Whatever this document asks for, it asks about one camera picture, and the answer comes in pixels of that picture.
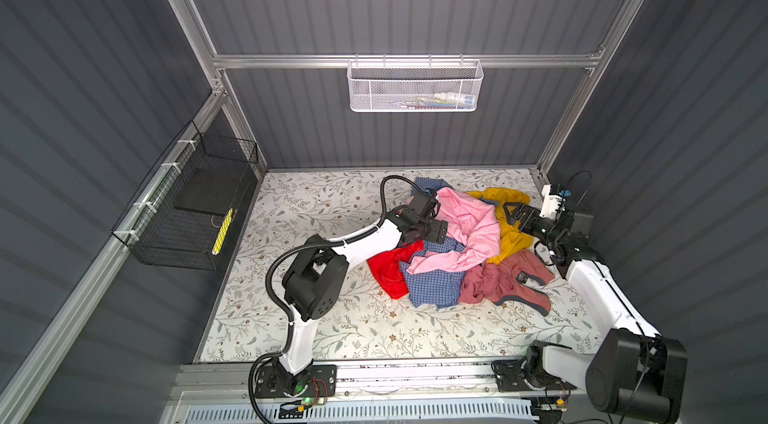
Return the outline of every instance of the white floral surface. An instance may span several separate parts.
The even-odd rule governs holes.
[[[200,360],[248,361],[281,348],[286,316],[264,291],[266,269],[275,257],[313,234],[343,236],[376,220],[381,213],[379,183],[388,174],[442,178],[458,190],[518,189],[531,196],[532,205],[541,205],[530,172],[524,169],[269,173]],[[405,183],[390,181],[387,207],[404,203],[409,193]],[[284,263],[278,274],[288,265]],[[275,290],[282,296],[277,278]],[[440,311],[434,306],[416,309],[408,296],[392,300],[362,264],[350,270],[339,302],[321,320],[314,357],[517,355],[536,339],[594,352],[601,337],[581,297],[561,278],[544,292],[552,301],[547,317],[525,304],[496,306],[487,300]]]

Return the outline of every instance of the black wire basket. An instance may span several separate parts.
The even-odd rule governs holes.
[[[228,265],[258,185],[256,143],[208,133],[188,142],[143,203],[112,229],[142,264],[215,270]],[[118,229],[135,206],[138,217]]]

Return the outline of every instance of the bottle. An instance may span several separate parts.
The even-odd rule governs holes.
[[[475,96],[472,94],[460,94],[458,92],[438,92],[435,93],[435,97],[437,99],[442,99],[443,101],[458,104],[460,108],[475,107]]]

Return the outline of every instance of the yellow shirt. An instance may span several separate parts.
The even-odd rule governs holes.
[[[498,201],[498,206],[496,206],[496,220],[498,220],[498,223],[502,226],[502,253],[496,257],[488,259],[489,263],[499,264],[520,249],[527,249],[533,245],[533,236],[520,232],[520,229],[518,228],[520,223],[515,223],[514,226],[507,224],[507,216],[504,214],[505,202],[531,203],[531,198],[525,192],[506,188],[488,188],[483,191],[470,190],[467,194],[475,199]]]

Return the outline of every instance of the red cloth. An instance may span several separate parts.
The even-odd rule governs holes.
[[[541,284],[554,280],[550,272],[529,250],[523,249],[504,259],[499,265],[485,263],[467,271],[462,282],[461,304],[477,304],[488,299],[501,305],[508,300],[528,304],[546,316],[552,310],[549,296],[540,290],[520,284],[518,276],[525,272]]]
[[[408,294],[406,278],[400,271],[400,261],[411,262],[414,253],[424,250],[424,241],[417,241],[399,249],[388,250],[368,259],[371,274],[379,285],[393,299]]]

